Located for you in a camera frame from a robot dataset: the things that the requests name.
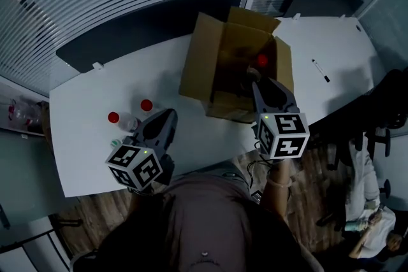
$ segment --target hand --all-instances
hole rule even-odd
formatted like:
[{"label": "hand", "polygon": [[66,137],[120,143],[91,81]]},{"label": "hand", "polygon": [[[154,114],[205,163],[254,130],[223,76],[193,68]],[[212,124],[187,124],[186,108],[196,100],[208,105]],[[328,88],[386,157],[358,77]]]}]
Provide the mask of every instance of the hand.
[{"label": "hand", "polygon": [[383,214],[381,212],[377,212],[374,216],[368,221],[371,226],[375,226],[378,222],[381,221]]}]

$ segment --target wooden floor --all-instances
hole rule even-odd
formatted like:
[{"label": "wooden floor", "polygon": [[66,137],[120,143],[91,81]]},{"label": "wooden floor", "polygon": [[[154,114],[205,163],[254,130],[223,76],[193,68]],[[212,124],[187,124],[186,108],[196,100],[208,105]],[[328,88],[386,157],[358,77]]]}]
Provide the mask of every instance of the wooden floor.
[{"label": "wooden floor", "polygon": [[[316,222],[328,212],[327,189],[331,185],[343,185],[347,171],[340,164],[336,171],[328,171],[333,162],[334,147],[322,147],[304,152],[302,161],[293,164],[293,184],[288,203],[287,220],[290,229],[311,252],[320,252],[341,242],[341,233],[334,231],[334,222],[317,227]],[[249,180],[248,163],[260,159],[256,151],[232,159]],[[263,190],[268,168],[253,165],[255,190]],[[127,215],[131,194],[118,190],[104,194],[79,197],[79,204],[61,212],[58,219],[82,219],[81,227],[61,229],[67,247],[72,254],[91,251],[99,246],[104,237],[122,223]]]}]

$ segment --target red bottle cap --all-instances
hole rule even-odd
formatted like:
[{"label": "red bottle cap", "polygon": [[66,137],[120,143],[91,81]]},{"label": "red bottle cap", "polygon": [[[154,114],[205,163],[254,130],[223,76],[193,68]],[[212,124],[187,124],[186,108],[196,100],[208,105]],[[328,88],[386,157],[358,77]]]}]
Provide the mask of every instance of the red bottle cap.
[{"label": "red bottle cap", "polygon": [[268,64],[268,57],[266,55],[258,55],[258,65],[265,67]]},{"label": "red bottle cap", "polygon": [[119,115],[118,115],[117,113],[115,113],[115,112],[111,112],[111,113],[108,115],[108,120],[109,120],[111,123],[115,124],[115,123],[117,123],[117,122],[119,121]]},{"label": "red bottle cap", "polygon": [[144,99],[140,103],[140,107],[142,108],[143,111],[150,111],[153,108],[153,103],[148,99]]}]

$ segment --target open cardboard box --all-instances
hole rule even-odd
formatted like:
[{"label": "open cardboard box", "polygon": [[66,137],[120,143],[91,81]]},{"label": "open cardboard box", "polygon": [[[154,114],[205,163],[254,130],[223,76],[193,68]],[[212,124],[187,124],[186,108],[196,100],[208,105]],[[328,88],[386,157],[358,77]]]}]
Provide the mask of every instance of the open cardboard box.
[{"label": "open cardboard box", "polygon": [[228,21],[200,13],[191,37],[179,93],[207,104],[207,116],[252,123],[251,93],[245,87],[247,68],[258,54],[268,57],[262,75],[293,92],[290,47],[272,35],[280,21],[232,7]]}]

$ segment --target white table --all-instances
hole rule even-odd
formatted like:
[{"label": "white table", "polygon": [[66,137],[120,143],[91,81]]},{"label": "white table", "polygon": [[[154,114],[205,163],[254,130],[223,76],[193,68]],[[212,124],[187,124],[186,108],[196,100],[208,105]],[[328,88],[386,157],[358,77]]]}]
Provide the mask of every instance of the white table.
[{"label": "white table", "polygon": [[[309,124],[371,89],[384,76],[376,52],[355,18],[283,18],[276,30],[291,45],[295,97]],[[197,100],[178,94],[190,36],[141,49],[60,85],[50,93],[52,138],[65,195],[121,189],[106,168],[110,142],[124,133],[107,120],[111,111],[142,117],[140,101],[151,99],[178,113],[168,153],[175,174],[254,149],[247,124],[205,116]],[[319,62],[326,83],[313,65]]]}]

